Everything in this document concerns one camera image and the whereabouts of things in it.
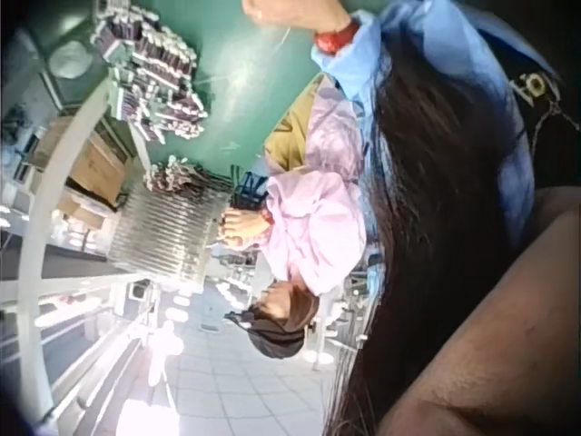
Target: blue sleeve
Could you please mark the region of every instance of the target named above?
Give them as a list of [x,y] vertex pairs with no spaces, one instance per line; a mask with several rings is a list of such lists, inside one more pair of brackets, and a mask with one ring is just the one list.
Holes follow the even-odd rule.
[[350,45],[335,56],[328,56],[313,46],[311,57],[339,83],[349,100],[361,105],[363,116],[367,116],[372,113],[372,91],[379,70],[381,28],[378,18],[369,12],[358,11],[353,18],[360,23],[360,28]]
[[[499,111],[511,117],[517,149],[500,168],[498,185],[507,229],[514,244],[522,237],[531,212],[534,176],[528,142],[520,133],[524,122],[504,70],[477,28],[450,0],[394,0],[376,17],[359,11],[353,15],[361,24],[353,42],[336,56],[326,56],[316,47],[313,60],[337,80],[346,97],[359,104],[364,141],[369,139],[375,84],[391,65],[382,39],[406,32],[419,52],[438,71],[449,77],[477,85],[498,103]],[[366,171],[369,171],[369,159]],[[389,184],[389,164],[384,164]]]

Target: metal pole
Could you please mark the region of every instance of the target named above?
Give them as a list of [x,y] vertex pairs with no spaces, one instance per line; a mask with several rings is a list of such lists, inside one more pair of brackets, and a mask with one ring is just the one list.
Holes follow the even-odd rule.
[[54,148],[38,187],[30,222],[22,241],[18,267],[18,346],[20,357],[20,400],[26,418],[39,422],[53,407],[53,397],[44,365],[40,331],[34,325],[39,316],[38,293],[46,236],[50,233],[51,213],[56,208],[66,177],[81,153],[85,140],[107,107],[107,83],[97,86]]

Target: cardboard box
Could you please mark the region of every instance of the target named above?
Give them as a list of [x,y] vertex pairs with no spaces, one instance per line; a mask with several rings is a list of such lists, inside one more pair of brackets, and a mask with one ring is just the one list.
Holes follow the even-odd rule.
[[[72,120],[71,116],[53,120],[34,153],[27,159],[28,162],[39,169],[44,169]],[[125,166],[103,138],[92,132],[89,139],[85,141],[69,177],[87,191],[99,195],[109,204],[114,205],[125,178]]]

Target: yellow shirt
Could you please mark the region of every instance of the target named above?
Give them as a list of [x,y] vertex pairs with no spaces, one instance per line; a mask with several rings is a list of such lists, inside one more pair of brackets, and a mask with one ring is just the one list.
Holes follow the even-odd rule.
[[304,165],[310,110],[322,80],[318,75],[300,93],[281,122],[264,142],[265,152],[284,171]]

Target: hand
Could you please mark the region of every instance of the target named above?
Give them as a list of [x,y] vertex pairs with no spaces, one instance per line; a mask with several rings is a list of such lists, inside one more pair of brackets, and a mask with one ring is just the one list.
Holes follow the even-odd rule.
[[226,209],[223,220],[221,233],[224,238],[252,238],[270,226],[260,212],[241,211],[240,209]]
[[258,25],[283,25],[338,32],[351,17],[339,0],[242,0],[242,10]]

